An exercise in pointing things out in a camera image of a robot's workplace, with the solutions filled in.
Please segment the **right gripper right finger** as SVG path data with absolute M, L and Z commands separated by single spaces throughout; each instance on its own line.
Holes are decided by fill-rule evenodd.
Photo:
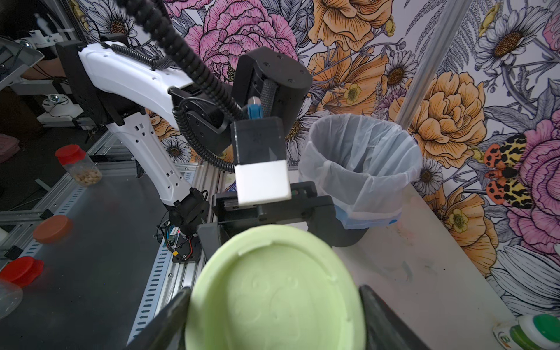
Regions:
M 371 287 L 362 285 L 359 292 L 365 315 L 367 350 L 429 349 Z

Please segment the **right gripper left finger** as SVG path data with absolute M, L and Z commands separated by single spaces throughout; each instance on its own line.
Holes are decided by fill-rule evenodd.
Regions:
M 185 325 L 191 294 L 190 287 L 181 289 L 126 348 L 186 350 Z

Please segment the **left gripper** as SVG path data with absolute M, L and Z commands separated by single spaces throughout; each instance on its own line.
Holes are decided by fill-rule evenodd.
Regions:
M 214 221 L 197 229 L 206 259 L 233 236 L 262 225 L 306 223 L 308 232 L 335 246 L 337 219 L 332 198 L 318 195 L 313 182 L 293 183 L 290 189 L 292 198 L 287 201 L 250 206 L 240 205 L 234 192 L 213 195 Z

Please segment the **black trash bin with liner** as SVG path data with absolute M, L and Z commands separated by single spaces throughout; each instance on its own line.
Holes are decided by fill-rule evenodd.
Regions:
M 330 115 L 316 121 L 300 156 L 301 182 L 331 197 L 334 214 L 316 234 L 330 246 L 356 244 L 373 227 L 396 223 L 402 192 L 418 179 L 423 157 L 398 124 L 361 115 Z

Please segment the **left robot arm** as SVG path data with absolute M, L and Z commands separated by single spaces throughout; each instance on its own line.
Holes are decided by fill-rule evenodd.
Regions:
M 233 84 L 226 85 L 207 73 L 195 83 L 120 42 L 65 42 L 57 51 L 80 106 L 128 148 L 181 230 L 175 260 L 190 258 L 192 242 L 211 255 L 236 234 L 269 224 L 305 222 L 337 245 L 344 229 L 332 200 L 312 183 L 293 185 L 288 177 L 284 138 L 312 79 L 299 62 L 258 48 L 240 58 Z M 236 192 L 208 196 L 177 172 L 149 111 L 179 130 L 209 165 L 235 174 Z

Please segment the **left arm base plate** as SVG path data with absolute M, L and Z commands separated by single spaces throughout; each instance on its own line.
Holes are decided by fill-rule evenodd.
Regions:
M 164 252 L 169 252 L 171 261 L 176 264 L 197 263 L 202 256 L 202 246 L 196 234 L 187 236 L 173 225 L 169 220 L 169 213 L 166 211 L 156 226 L 154 237 L 164 248 Z

